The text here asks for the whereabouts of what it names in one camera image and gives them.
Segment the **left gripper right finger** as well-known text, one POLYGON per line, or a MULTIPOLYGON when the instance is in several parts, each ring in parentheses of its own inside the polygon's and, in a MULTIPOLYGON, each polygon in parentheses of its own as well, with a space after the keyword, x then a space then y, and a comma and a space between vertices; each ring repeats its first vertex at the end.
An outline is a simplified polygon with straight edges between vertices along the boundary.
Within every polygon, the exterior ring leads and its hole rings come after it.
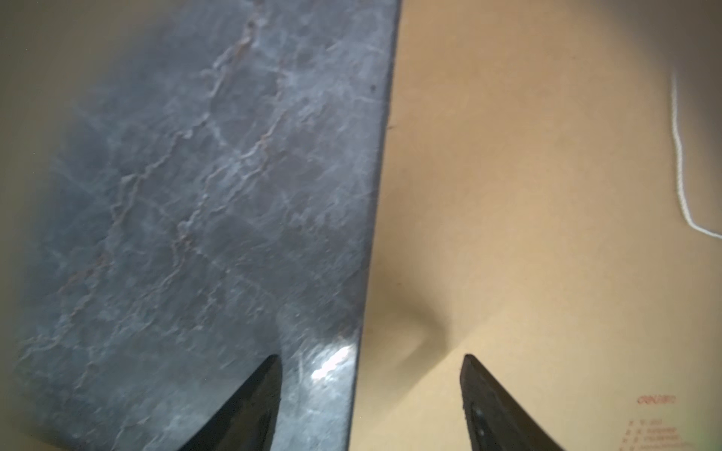
POLYGON ((464 357, 460 385, 474 451, 562 451, 472 354, 464 357))

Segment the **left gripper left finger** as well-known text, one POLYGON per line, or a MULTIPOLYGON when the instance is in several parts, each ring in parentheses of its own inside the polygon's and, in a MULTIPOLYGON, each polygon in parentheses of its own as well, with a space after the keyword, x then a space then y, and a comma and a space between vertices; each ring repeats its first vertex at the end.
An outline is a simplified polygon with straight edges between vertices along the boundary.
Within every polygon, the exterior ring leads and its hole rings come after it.
POLYGON ((282 362, 268 356, 180 451, 269 451, 281 400, 282 362))

